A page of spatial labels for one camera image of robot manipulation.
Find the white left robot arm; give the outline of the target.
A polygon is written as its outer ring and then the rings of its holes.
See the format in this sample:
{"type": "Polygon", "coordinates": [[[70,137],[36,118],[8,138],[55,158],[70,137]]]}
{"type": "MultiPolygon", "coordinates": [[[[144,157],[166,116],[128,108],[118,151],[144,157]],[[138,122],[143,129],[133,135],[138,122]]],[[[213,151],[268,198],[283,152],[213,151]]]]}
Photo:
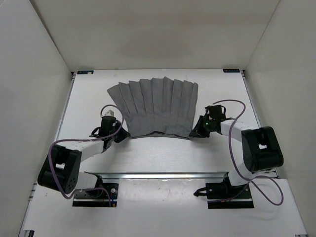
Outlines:
{"type": "Polygon", "coordinates": [[[114,116],[103,116],[101,125],[88,139],[62,139],[51,145],[39,172],[38,184],[59,191],[65,197],[85,191],[97,197],[103,192],[102,178],[91,172],[80,172],[82,161],[105,152],[113,142],[130,137],[114,116]]]}

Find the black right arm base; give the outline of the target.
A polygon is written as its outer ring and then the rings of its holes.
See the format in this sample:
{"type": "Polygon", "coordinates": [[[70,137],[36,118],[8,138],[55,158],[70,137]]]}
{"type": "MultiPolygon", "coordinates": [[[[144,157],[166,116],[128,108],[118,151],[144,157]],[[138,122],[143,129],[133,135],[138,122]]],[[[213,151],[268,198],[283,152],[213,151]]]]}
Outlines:
{"type": "Polygon", "coordinates": [[[253,209],[249,185],[242,184],[232,186],[227,174],[222,182],[205,183],[203,188],[197,189],[194,193],[196,197],[206,197],[208,209],[253,209]]]}

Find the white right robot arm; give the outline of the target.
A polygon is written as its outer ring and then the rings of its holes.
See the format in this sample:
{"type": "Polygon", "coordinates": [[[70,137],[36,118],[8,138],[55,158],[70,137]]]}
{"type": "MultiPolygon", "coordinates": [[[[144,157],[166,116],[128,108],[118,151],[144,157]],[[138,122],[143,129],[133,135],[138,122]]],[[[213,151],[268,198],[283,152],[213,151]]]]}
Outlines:
{"type": "Polygon", "coordinates": [[[200,116],[191,137],[208,138],[211,132],[217,132],[229,138],[229,151],[232,154],[232,139],[242,144],[243,162],[239,165],[233,159],[234,170],[224,176],[225,183],[221,186],[222,194],[228,198],[239,192],[239,186],[245,185],[262,171],[281,167],[284,163],[274,129],[270,126],[249,126],[235,122],[226,117],[226,108],[212,105],[205,108],[200,116]]]}

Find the grey pleated skirt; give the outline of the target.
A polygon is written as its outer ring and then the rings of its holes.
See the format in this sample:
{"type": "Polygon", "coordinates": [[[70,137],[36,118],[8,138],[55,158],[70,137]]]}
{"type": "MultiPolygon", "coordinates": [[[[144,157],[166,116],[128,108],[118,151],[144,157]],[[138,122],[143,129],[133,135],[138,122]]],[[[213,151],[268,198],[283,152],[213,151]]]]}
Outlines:
{"type": "Polygon", "coordinates": [[[132,138],[189,139],[198,100],[196,82],[167,77],[119,82],[107,90],[132,138]]]}

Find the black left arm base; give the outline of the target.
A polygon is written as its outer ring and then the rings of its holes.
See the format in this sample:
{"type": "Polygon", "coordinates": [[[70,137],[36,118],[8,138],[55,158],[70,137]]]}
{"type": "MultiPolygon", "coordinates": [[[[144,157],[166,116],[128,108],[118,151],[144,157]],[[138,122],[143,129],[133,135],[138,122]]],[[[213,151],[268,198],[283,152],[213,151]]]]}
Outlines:
{"type": "Polygon", "coordinates": [[[84,191],[74,195],[73,207],[109,207],[118,205],[119,182],[103,179],[96,174],[96,187],[101,190],[84,191]]]}

